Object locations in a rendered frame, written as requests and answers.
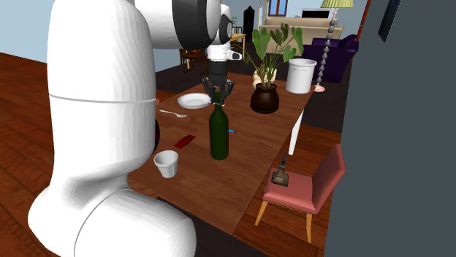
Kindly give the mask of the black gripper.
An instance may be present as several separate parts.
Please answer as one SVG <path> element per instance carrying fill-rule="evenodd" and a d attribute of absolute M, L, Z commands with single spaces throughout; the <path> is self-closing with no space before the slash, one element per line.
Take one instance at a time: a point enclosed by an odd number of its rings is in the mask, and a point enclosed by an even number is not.
<path fill-rule="evenodd" d="M 220 105 L 224 105 L 225 98 L 231 94 L 234 82 L 227 79 L 228 63 L 226 61 L 209 61 L 208 77 L 202 79 L 205 92 L 213 95 L 212 87 L 220 87 Z"/>

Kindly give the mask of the dark green glass bottle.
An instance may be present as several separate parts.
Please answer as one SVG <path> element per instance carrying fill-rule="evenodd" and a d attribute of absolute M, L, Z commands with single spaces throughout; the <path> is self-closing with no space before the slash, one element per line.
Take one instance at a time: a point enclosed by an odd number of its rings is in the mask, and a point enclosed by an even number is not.
<path fill-rule="evenodd" d="M 215 109 L 209 117 L 210 155 L 216 160 L 223 160 L 229 155 L 229 120 L 220 102 L 221 93 L 216 91 Z"/>

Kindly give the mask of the white plate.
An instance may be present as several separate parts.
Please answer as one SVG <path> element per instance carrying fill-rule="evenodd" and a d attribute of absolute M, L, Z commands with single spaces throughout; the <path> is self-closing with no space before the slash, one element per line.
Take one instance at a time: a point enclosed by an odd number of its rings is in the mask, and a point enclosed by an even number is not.
<path fill-rule="evenodd" d="M 211 97 L 205 93 L 188 93 L 180 96 L 178 103 L 184 109 L 201 109 L 211 103 Z"/>

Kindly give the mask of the dark wooden chair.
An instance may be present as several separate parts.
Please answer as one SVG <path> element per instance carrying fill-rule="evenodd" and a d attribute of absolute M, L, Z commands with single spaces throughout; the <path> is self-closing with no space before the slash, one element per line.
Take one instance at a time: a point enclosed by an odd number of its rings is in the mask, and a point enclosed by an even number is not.
<path fill-rule="evenodd" d="M 190 72 L 195 65 L 198 66 L 199 75 L 203 76 L 208 71 L 208 59 L 205 50 L 200 48 L 197 50 L 179 50 L 180 64 L 183 73 Z"/>

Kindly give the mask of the beige figurine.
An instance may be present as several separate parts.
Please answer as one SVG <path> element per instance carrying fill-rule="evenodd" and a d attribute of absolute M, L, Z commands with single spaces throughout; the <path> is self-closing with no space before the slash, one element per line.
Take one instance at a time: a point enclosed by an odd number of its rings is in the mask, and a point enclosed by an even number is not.
<path fill-rule="evenodd" d="M 276 74 L 277 74 L 277 70 L 274 71 L 273 76 L 272 76 L 272 78 L 271 78 L 271 82 L 272 82 L 272 83 L 275 81 Z M 261 79 L 260 79 L 259 75 L 257 74 L 257 71 L 255 71 L 255 72 L 253 73 L 253 83 L 252 83 L 254 89 L 257 88 L 257 84 L 261 84 L 261 83 L 262 83 L 262 82 L 261 82 Z"/>

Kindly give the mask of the plant in dark brown pot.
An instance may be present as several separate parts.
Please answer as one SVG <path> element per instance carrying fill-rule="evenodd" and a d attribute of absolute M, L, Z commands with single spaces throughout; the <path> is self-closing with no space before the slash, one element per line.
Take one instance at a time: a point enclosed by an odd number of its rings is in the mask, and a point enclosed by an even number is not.
<path fill-rule="evenodd" d="M 273 113 L 279 108 L 277 86 L 273 83 L 274 72 L 279 64 L 289 62 L 297 53 L 303 53 L 303 31 L 299 27 L 290 28 L 287 23 L 282 23 L 280 30 L 254 29 L 252 38 L 261 63 L 255 64 L 251 55 L 243 48 L 243 61 L 253 64 L 260 79 L 259 83 L 255 83 L 256 89 L 252 94 L 250 107 L 258 113 Z"/>

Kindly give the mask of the yellow wooden side table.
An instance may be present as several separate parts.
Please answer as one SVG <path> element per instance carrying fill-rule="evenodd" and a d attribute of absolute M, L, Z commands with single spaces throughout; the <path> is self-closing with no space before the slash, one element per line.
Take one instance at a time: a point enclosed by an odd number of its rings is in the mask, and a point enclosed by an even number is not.
<path fill-rule="evenodd" d="M 231 46 L 240 47 L 241 49 L 245 48 L 245 34 L 233 34 L 230 39 Z"/>

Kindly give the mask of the red flat rectangular packet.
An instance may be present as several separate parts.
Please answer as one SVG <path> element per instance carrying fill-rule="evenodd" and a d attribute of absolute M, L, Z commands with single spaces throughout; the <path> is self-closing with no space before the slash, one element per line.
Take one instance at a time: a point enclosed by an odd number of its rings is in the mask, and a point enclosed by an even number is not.
<path fill-rule="evenodd" d="M 185 147 L 187 144 L 189 144 L 193 139 L 195 138 L 194 135 L 188 134 L 187 136 L 183 137 L 180 139 L 176 144 L 175 147 L 182 149 Z"/>

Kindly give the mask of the black arched cabinet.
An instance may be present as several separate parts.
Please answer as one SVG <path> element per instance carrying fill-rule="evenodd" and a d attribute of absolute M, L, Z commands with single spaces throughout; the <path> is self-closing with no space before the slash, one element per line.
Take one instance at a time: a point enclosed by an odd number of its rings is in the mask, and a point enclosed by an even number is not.
<path fill-rule="evenodd" d="M 243 11 L 243 33 L 246 35 L 246 41 L 250 42 L 252 31 L 254 29 L 255 11 L 252 6 Z"/>

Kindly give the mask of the white cylindrical crock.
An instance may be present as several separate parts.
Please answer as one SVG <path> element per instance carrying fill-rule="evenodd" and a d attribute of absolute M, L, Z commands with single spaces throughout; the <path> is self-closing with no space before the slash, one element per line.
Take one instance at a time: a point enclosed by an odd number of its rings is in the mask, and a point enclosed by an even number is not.
<path fill-rule="evenodd" d="M 293 58 L 289 60 L 286 90 L 290 93 L 305 94 L 311 89 L 316 62 L 311 59 Z"/>

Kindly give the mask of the brown wooden table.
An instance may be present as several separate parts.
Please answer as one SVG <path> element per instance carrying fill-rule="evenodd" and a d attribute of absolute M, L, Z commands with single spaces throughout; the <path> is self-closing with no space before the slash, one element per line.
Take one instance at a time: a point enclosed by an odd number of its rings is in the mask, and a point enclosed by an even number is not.
<path fill-rule="evenodd" d="M 178 97 L 161 100 L 156 111 L 160 128 L 158 151 L 175 150 L 178 168 L 174 177 L 162 177 L 152 159 L 129 177 L 163 199 L 201 218 L 228 234 L 234 232 L 259 185 L 300 117 L 311 95 L 290 93 L 278 81 L 280 103 L 276 112 L 260 114 L 250 108 L 254 92 L 251 75 L 230 73 L 235 82 L 223 110 L 229 118 L 229 155 L 218 161 L 210 155 L 208 119 L 212 104 L 188 110 Z M 187 115 L 178 118 L 167 110 Z M 187 136 L 195 138 L 182 149 L 175 144 Z"/>

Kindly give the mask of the white ribbed cup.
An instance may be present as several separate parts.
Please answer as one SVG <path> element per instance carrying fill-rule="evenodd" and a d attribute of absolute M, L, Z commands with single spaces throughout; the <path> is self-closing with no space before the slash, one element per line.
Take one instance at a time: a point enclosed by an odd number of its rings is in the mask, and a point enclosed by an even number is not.
<path fill-rule="evenodd" d="M 153 159 L 162 177 L 171 178 L 177 173 L 178 154 L 173 150 L 164 150 L 157 153 Z"/>

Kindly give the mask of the wooden framed window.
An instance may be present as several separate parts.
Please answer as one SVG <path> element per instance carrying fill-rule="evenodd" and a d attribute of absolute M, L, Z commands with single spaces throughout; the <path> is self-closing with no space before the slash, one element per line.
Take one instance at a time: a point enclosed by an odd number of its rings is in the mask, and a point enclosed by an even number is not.
<path fill-rule="evenodd" d="M 288 0 L 268 0 L 269 16 L 286 16 Z"/>

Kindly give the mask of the beige sofa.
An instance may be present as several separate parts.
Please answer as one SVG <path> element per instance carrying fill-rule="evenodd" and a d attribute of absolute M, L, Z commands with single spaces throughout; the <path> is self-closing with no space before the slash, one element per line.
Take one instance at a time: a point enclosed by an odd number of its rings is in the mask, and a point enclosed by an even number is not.
<path fill-rule="evenodd" d="M 287 18 L 287 17 L 275 17 L 269 16 L 265 18 L 265 22 L 263 25 L 259 27 L 259 31 L 263 28 L 267 29 L 267 32 L 275 31 L 276 29 L 281 30 L 281 24 L 288 24 L 289 25 L 289 35 L 287 37 L 287 42 L 290 38 L 292 38 L 291 28 L 301 28 L 303 39 L 302 42 L 304 45 L 310 45 L 312 43 L 313 38 L 325 38 L 327 36 L 327 30 L 330 27 L 330 21 L 332 18 Z M 334 32 L 332 33 L 333 39 L 339 39 L 343 30 L 344 25 L 338 25 L 338 19 L 335 19 L 335 26 Z M 298 45 L 296 41 L 293 39 L 289 45 L 291 48 L 296 48 L 296 56 L 301 56 L 298 53 Z M 266 53 L 274 53 L 277 44 L 271 38 Z"/>

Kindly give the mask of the dark bronze statuette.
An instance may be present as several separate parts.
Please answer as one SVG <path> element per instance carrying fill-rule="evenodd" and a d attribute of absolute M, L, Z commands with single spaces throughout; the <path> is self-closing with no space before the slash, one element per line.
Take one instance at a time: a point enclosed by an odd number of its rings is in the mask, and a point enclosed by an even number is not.
<path fill-rule="evenodd" d="M 289 175 L 285 172 L 286 169 L 286 155 L 287 152 L 284 151 L 284 154 L 281 160 L 278 163 L 278 169 L 273 172 L 271 177 L 271 182 L 276 185 L 281 185 L 287 187 L 289 185 Z"/>

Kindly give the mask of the beaded floor lamp green shade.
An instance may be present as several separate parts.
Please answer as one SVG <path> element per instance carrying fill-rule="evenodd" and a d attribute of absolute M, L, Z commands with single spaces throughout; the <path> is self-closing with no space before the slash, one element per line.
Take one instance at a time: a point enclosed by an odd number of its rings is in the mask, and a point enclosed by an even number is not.
<path fill-rule="evenodd" d="M 325 88 L 320 85 L 322 82 L 324 66 L 327 60 L 327 54 L 329 53 L 330 40 L 333 37 L 334 26 L 336 24 L 335 19 L 340 8 L 352 8 L 354 6 L 354 0 L 324 0 L 322 2 L 321 8 L 332 8 L 332 19 L 329 22 L 329 28 L 327 30 L 326 42 L 324 44 L 322 60 L 320 62 L 319 73 L 317 74 L 315 91 L 321 93 L 325 91 Z"/>

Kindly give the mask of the purple sofa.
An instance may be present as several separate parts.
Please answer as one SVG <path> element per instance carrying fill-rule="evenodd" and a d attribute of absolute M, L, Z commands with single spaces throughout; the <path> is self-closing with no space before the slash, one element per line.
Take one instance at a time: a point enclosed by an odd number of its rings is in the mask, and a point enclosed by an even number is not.
<path fill-rule="evenodd" d="M 322 81 L 327 83 L 340 83 L 343 73 L 359 50 L 359 42 L 356 40 L 356 34 L 350 34 L 344 39 L 331 39 L 328 57 L 324 65 Z M 302 58 L 311 59 L 317 62 L 314 69 L 312 80 L 316 80 L 319 73 L 320 62 L 322 60 L 323 49 L 325 47 L 325 38 L 313 38 L 310 45 L 303 45 Z"/>

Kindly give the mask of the pink upholstered chair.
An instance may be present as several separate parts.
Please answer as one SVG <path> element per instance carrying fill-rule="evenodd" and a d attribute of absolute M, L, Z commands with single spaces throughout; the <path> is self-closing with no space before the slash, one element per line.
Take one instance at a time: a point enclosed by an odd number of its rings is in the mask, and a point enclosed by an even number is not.
<path fill-rule="evenodd" d="M 269 203 L 298 210 L 306 214 L 306 233 L 310 242 L 312 217 L 319 213 L 330 193 L 346 173 L 342 147 L 340 144 L 334 145 L 311 177 L 288 171 L 287 187 L 272 182 L 272 173 L 276 170 L 270 169 L 255 224 L 260 222 Z"/>

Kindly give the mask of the black wall picture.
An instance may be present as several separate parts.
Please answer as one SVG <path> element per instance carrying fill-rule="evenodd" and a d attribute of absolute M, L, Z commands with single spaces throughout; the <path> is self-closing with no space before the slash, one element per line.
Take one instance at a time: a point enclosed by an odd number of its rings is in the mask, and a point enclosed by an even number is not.
<path fill-rule="evenodd" d="M 383 41 L 387 42 L 388 36 L 390 34 L 392 24 L 394 23 L 395 16 L 397 15 L 398 8 L 400 6 L 401 0 L 389 0 L 387 7 L 385 9 L 383 18 L 381 20 L 378 35 Z"/>

